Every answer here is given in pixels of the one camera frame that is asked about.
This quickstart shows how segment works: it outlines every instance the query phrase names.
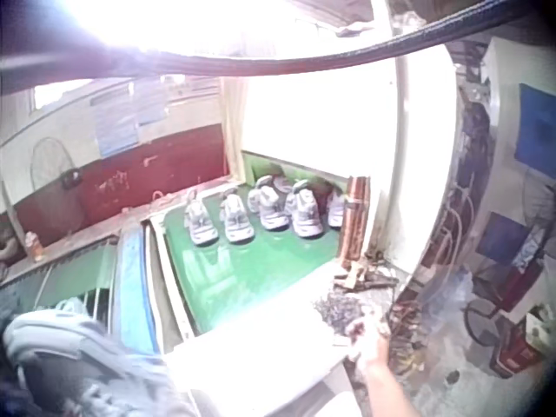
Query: hand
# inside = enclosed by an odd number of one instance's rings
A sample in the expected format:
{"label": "hand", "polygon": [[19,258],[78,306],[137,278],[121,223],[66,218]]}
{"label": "hand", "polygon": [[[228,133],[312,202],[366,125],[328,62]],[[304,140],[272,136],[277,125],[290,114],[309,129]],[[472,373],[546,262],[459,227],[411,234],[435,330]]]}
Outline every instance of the hand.
{"label": "hand", "polygon": [[365,376],[376,366],[388,365],[390,328],[381,317],[382,313],[378,309],[347,327],[347,335],[351,339],[349,359],[357,361],[357,367]]}

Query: bright light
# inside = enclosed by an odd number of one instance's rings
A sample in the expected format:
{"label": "bright light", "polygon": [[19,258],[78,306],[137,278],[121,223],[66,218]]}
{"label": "bright light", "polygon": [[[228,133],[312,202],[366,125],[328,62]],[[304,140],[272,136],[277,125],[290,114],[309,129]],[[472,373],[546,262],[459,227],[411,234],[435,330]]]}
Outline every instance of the bright light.
{"label": "bright light", "polygon": [[82,87],[91,81],[92,80],[71,80],[62,83],[38,85],[33,89],[35,109],[40,109],[47,104],[57,102],[62,98],[63,93]]}
{"label": "bright light", "polygon": [[222,53],[245,33],[268,37],[292,9],[279,0],[64,0],[103,42],[178,54]]}

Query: blue strip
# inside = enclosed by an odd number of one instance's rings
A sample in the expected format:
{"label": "blue strip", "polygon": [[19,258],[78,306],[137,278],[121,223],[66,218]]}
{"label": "blue strip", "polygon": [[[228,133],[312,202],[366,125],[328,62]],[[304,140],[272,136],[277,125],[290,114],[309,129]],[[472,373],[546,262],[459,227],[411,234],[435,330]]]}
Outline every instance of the blue strip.
{"label": "blue strip", "polygon": [[145,239],[142,227],[120,237],[121,250],[116,270],[116,303],[122,343],[143,354],[159,354],[155,321],[149,303],[145,273]]}

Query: window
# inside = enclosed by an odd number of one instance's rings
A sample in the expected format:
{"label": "window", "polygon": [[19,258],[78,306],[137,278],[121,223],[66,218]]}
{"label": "window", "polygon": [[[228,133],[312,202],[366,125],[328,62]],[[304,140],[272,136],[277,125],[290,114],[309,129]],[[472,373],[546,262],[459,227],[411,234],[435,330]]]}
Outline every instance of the window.
{"label": "window", "polygon": [[62,98],[63,93],[78,89],[91,81],[92,80],[71,80],[62,83],[39,85],[33,89],[33,109],[38,110],[48,104],[57,102]]}

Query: green conveyor belt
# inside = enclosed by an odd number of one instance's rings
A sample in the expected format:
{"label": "green conveyor belt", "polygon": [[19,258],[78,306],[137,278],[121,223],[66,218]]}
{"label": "green conveyor belt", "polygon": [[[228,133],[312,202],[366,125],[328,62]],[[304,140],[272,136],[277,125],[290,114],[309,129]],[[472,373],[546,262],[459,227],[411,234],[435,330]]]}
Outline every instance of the green conveyor belt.
{"label": "green conveyor belt", "polygon": [[[246,201],[248,188],[239,195]],[[196,247],[183,227],[183,208],[166,214],[164,226],[170,256],[189,309],[201,333],[236,317],[256,304],[270,299],[331,260],[338,247],[338,232],[327,230],[317,240],[304,240],[290,228],[268,232],[250,215],[255,239],[233,245],[219,221],[220,197],[204,200],[218,229],[217,243]]]}

